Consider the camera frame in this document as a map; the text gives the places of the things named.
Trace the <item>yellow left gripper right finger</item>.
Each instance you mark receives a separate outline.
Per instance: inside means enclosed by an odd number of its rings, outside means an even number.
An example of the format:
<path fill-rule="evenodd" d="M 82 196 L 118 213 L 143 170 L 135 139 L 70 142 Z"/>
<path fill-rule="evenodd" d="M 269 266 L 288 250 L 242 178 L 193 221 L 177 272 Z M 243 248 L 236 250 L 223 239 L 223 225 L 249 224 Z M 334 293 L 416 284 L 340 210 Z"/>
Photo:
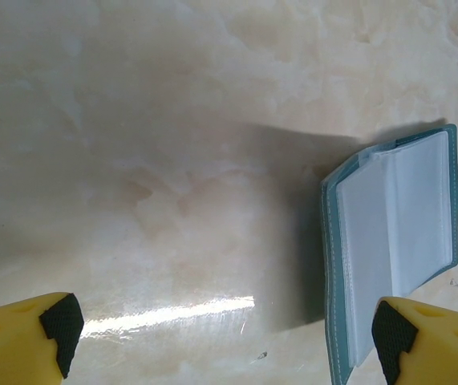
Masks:
<path fill-rule="evenodd" d="M 458 384 L 458 312 L 381 298 L 372 337 L 388 384 Z"/>

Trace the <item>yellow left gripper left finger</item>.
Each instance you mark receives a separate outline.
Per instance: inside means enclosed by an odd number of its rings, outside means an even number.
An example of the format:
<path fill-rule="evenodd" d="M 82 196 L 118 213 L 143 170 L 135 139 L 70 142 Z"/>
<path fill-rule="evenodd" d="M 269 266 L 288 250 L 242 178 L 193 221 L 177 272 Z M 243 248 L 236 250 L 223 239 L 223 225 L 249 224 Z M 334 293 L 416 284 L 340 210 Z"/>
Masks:
<path fill-rule="evenodd" d="M 0 384 L 60 384 L 69 375 L 83 326 L 73 293 L 0 306 Z"/>

